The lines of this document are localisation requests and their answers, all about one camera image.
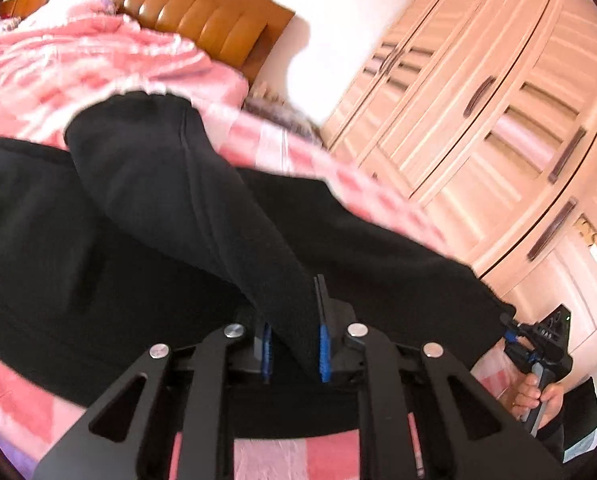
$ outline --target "finger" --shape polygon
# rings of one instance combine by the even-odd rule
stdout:
[[[531,397],[532,399],[539,399],[541,397],[541,390],[527,382],[521,383],[518,391],[520,394]]]
[[[529,386],[539,386],[539,376],[537,374],[527,374],[523,382]]]
[[[514,399],[515,406],[522,406],[524,408],[536,408],[540,404],[538,399],[518,394]]]
[[[512,416],[516,419],[519,420],[522,416],[526,415],[530,413],[530,409],[529,408],[524,408],[523,406],[514,406],[512,408]]]
[[[552,399],[558,399],[563,396],[563,386],[561,384],[549,384],[541,394],[541,400],[548,402]]]

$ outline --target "hand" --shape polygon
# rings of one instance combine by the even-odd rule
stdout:
[[[547,406],[539,423],[540,429],[556,417],[563,408],[565,390],[561,384],[553,383],[549,384],[541,394],[538,384],[539,378],[536,375],[527,374],[517,384],[511,386],[511,392],[505,396],[505,399],[501,399],[501,402],[516,420],[538,407],[541,402],[546,402]]]

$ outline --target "wardrobe door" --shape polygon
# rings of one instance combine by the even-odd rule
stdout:
[[[597,140],[545,218],[483,281],[519,320],[541,320],[560,303],[572,311],[566,386],[597,364]]]
[[[375,148],[370,152],[363,163],[361,170],[370,175],[372,178],[394,187],[405,197],[410,196],[412,190],[404,185],[403,179],[399,172],[389,163],[387,156],[381,153],[381,150]]]
[[[485,0],[386,131],[381,150],[413,189],[448,155],[504,81],[548,2]]]
[[[336,145],[346,144],[360,163],[374,147],[391,118],[416,93],[422,82],[460,35],[483,0],[440,0],[407,40],[386,74],[350,120]]]
[[[429,14],[438,0],[413,0],[399,20],[387,30],[370,59],[352,81],[332,116],[323,125],[321,136],[326,146],[331,146],[350,117],[357,110],[368,92],[376,85],[384,67],[412,36],[416,27]]]
[[[497,94],[413,193],[477,275],[543,215],[597,133],[597,7],[551,0]]]

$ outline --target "wooden headboard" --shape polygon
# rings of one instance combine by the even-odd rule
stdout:
[[[5,14],[27,17],[47,0],[8,0]],[[250,83],[294,12],[272,0],[112,0],[141,26],[177,32],[213,59],[240,70]],[[17,10],[25,9],[25,15]]]
[[[19,16],[24,20],[48,1],[49,0],[5,0],[0,5],[0,16],[3,18]]]

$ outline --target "black sleeve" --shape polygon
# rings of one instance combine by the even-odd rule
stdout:
[[[563,410],[537,432],[537,440],[556,458],[563,463],[565,449],[563,449]]]

